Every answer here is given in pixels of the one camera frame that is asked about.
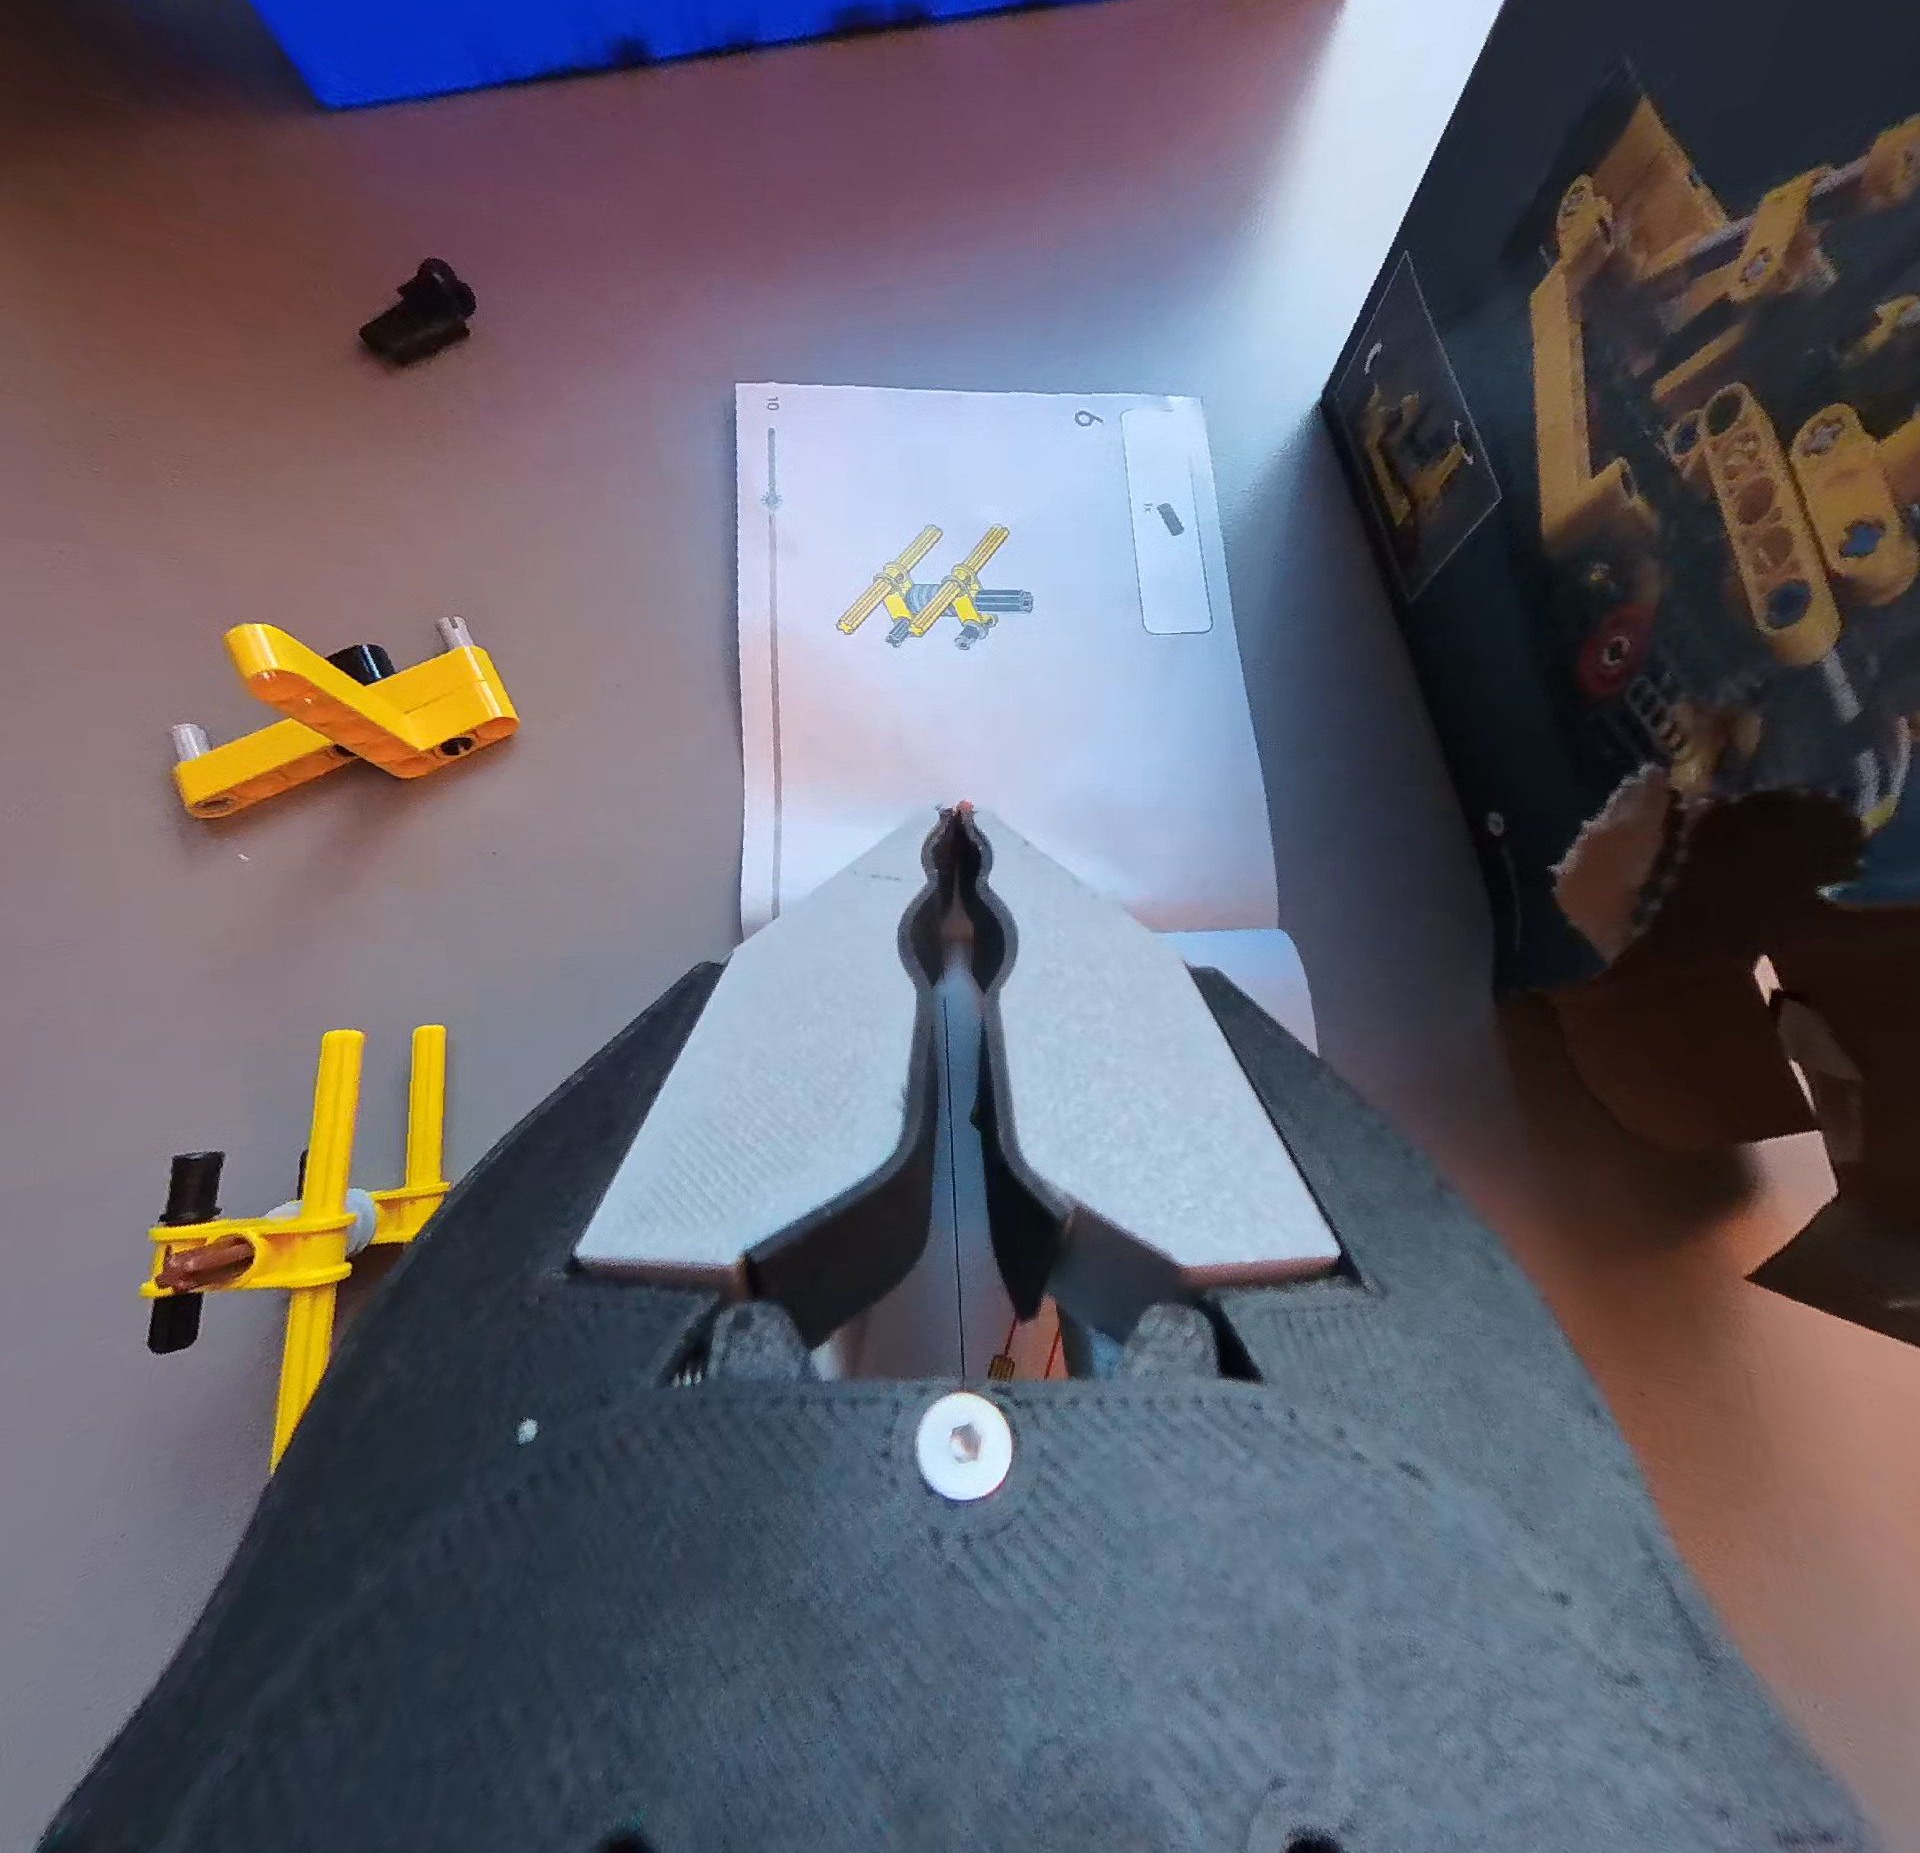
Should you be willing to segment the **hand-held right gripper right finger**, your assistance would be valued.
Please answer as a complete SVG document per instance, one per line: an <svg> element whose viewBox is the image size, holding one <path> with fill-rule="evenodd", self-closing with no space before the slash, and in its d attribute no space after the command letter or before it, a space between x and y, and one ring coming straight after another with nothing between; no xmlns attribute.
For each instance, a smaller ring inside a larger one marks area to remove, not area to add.
<svg viewBox="0 0 1920 1853"><path fill-rule="evenodd" d="M1188 960L1010 825L956 813L995 1268L1108 1339L1160 1303L1310 1282L1342 1248Z"/></svg>

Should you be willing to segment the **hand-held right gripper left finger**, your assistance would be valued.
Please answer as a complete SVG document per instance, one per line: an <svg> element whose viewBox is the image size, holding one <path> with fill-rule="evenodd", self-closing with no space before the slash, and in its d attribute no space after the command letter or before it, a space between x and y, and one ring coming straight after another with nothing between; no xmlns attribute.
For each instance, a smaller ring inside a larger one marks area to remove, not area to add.
<svg viewBox="0 0 1920 1853"><path fill-rule="evenodd" d="M925 1250L947 813L915 809L723 961L574 1248L778 1306L806 1349Z"/></svg>

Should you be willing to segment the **lego instruction booklet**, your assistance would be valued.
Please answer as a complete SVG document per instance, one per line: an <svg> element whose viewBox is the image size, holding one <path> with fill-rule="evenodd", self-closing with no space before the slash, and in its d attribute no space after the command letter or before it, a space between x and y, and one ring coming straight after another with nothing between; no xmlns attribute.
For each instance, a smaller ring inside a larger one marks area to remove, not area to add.
<svg viewBox="0 0 1920 1853"><path fill-rule="evenodd" d="M741 382L740 924L972 803L1308 1050L1197 398Z"/></svg>

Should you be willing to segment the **dark lego set box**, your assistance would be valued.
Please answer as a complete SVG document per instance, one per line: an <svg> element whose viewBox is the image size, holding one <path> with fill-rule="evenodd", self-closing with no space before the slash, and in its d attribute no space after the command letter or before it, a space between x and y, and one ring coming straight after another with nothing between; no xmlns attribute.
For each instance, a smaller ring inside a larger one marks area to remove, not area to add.
<svg viewBox="0 0 1920 1853"><path fill-rule="evenodd" d="M1917 0L1502 0L1321 417L1493 992L1915 1344Z"/></svg>

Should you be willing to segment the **yellow lego axle assembly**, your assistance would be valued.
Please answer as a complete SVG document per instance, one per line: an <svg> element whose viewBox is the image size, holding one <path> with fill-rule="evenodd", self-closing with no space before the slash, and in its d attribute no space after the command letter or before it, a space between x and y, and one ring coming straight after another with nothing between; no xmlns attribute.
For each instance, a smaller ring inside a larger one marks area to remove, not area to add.
<svg viewBox="0 0 1920 1853"><path fill-rule="evenodd" d="M377 1192L351 1182L362 1057L359 1031L322 1036L309 1140L297 1192L286 1202L227 1216L219 1204L226 1153L190 1150L173 1157L165 1202L147 1231L153 1255L138 1297L149 1312L147 1350L156 1356L196 1344L207 1297L284 1297L269 1471L277 1469L317 1394L330 1359L337 1289L354 1265L367 1250L414 1243L447 1196L447 1028L424 1023L410 1035L402 1182Z"/></svg>

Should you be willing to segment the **yellow crossed lego beam assembly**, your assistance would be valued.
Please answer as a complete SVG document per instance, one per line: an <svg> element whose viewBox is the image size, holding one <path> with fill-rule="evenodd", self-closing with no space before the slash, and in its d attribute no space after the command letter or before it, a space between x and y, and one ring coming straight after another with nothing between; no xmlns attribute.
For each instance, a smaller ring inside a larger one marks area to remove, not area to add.
<svg viewBox="0 0 1920 1853"><path fill-rule="evenodd" d="M274 720L226 744L196 722L173 725L181 809L227 818L351 761L419 782L515 736L519 712L468 620L444 615L435 628L439 653L397 667L377 642L319 655L274 624L232 627L227 660Z"/></svg>

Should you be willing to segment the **small black lego connector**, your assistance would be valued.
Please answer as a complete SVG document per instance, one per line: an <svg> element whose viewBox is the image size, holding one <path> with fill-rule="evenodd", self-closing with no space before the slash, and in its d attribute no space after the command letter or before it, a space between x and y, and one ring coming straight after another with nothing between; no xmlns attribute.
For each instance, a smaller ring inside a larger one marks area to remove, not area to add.
<svg viewBox="0 0 1920 1853"><path fill-rule="evenodd" d="M468 340L476 313L474 289L444 259L424 259L400 282L396 303L357 329L369 356L391 369L433 359Z"/></svg>

